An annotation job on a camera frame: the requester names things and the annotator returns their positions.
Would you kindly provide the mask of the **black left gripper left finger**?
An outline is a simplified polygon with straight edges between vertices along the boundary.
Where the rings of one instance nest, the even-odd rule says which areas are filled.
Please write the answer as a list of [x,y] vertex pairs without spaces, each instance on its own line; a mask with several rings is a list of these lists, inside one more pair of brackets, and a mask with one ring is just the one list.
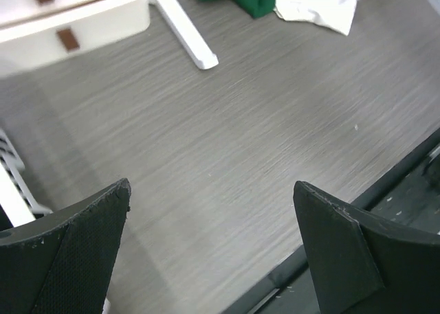
[[131,185],[94,195],[18,227],[1,220],[2,313],[101,313]]

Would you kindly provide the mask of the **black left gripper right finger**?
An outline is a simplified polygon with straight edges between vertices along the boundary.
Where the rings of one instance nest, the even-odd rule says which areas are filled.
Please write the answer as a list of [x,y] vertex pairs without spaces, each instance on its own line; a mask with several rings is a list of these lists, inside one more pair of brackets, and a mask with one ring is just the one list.
[[294,207],[321,313],[438,313],[439,236],[304,181]]

